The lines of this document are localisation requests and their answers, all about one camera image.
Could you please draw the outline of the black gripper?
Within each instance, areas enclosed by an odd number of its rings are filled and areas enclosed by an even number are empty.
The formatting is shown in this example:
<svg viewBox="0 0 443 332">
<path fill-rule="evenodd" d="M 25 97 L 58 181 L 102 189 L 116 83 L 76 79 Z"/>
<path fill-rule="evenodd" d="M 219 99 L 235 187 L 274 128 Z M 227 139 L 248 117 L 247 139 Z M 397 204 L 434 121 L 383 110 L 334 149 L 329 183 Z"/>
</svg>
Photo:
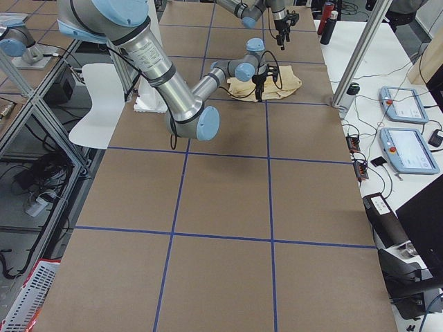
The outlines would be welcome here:
<svg viewBox="0 0 443 332">
<path fill-rule="evenodd" d="M 262 74 L 254 75 L 254 84 L 255 84 L 255 97 L 258 102 L 262 101 L 262 94 L 264 90 L 264 83 L 267 79 L 267 73 L 264 72 Z"/>
<path fill-rule="evenodd" d="M 276 39 L 278 41 L 278 45 L 281 50 L 285 50 L 285 40 L 290 40 L 290 27 L 291 27 L 291 20 L 290 19 L 279 19 L 274 21 L 275 29 L 277 30 L 278 34 L 276 35 Z"/>
</svg>

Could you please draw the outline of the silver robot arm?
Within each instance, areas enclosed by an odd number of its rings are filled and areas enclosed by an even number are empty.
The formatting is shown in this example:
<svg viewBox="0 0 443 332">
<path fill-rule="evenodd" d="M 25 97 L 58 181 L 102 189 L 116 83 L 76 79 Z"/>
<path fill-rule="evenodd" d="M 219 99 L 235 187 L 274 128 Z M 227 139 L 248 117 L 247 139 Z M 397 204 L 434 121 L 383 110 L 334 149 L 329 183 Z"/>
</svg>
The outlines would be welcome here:
<svg viewBox="0 0 443 332">
<path fill-rule="evenodd" d="M 219 131 L 220 115 L 205 101 L 226 79 L 259 82 L 268 69 L 264 43 L 253 38 L 243 58 L 215 62 L 190 88 L 151 31 L 146 1 L 58 1 L 57 7 L 61 33 L 88 42 L 111 42 L 129 55 L 167 105 L 165 121 L 174 136 L 212 140 Z"/>
<path fill-rule="evenodd" d="M 243 1 L 235 0 L 219 0 L 214 1 L 214 3 L 239 18 L 246 28 L 254 28 L 265 10 L 270 9 L 270 16 L 273 17 L 275 29 L 278 32 L 274 39 L 281 50 L 285 49 L 285 42 L 290 42 L 291 27 L 295 26 L 299 20 L 299 14 L 295 11 L 289 12 L 284 1 L 257 0 L 251 6 Z"/>
</svg>

